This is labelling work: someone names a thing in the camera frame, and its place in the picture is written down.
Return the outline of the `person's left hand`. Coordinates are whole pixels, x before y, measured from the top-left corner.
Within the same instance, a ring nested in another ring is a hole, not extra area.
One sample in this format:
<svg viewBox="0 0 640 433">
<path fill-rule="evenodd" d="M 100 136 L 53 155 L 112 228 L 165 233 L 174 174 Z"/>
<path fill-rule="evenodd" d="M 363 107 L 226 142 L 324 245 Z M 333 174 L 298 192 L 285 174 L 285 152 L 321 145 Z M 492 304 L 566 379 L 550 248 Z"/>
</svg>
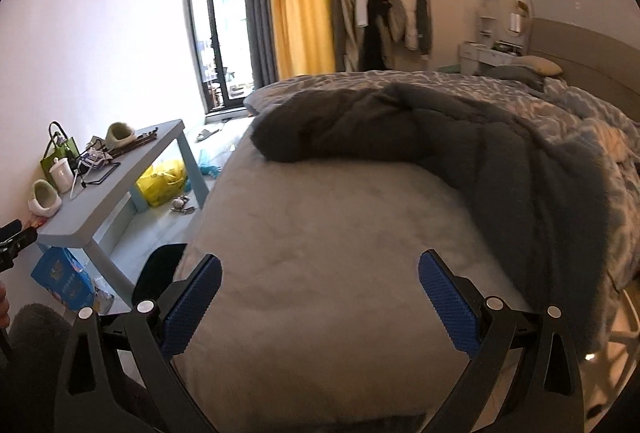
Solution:
<svg viewBox="0 0 640 433">
<path fill-rule="evenodd" d="M 11 317 L 9 315 L 10 302 L 6 295 L 6 286 L 4 283 L 0 283 L 0 328 L 6 329 L 9 327 Z"/>
</svg>

